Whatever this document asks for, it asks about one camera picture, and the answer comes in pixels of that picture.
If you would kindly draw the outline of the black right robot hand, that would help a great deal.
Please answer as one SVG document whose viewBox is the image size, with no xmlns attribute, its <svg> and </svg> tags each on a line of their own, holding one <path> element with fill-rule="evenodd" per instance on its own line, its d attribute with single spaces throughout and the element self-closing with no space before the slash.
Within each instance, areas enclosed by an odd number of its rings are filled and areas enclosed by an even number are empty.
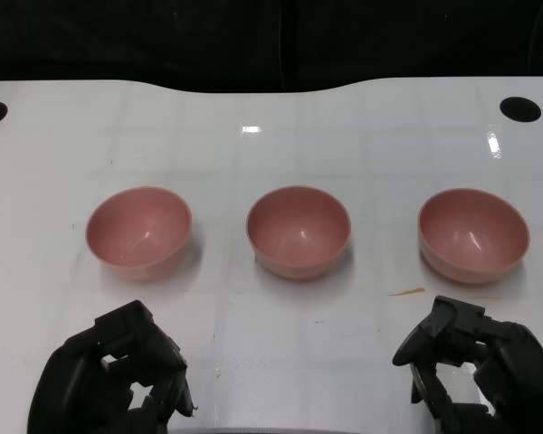
<svg viewBox="0 0 543 434">
<path fill-rule="evenodd" d="M 473 364 L 473 380 L 487 403 L 453 401 L 437 376 L 440 363 Z M 438 296 L 393 364 L 410 367 L 411 402 L 426 404 L 438 433 L 543 433 L 543 347 L 521 324 Z"/>
</svg>

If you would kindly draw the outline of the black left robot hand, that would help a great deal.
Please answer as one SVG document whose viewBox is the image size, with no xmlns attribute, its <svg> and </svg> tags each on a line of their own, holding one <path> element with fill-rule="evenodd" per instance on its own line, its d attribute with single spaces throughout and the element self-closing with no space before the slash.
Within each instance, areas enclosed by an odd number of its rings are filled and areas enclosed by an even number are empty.
<svg viewBox="0 0 543 434">
<path fill-rule="evenodd" d="M 165 433 L 193 415 L 187 363 L 138 300 L 96 318 L 52 353 L 33 395 L 30 433 Z"/>
</svg>

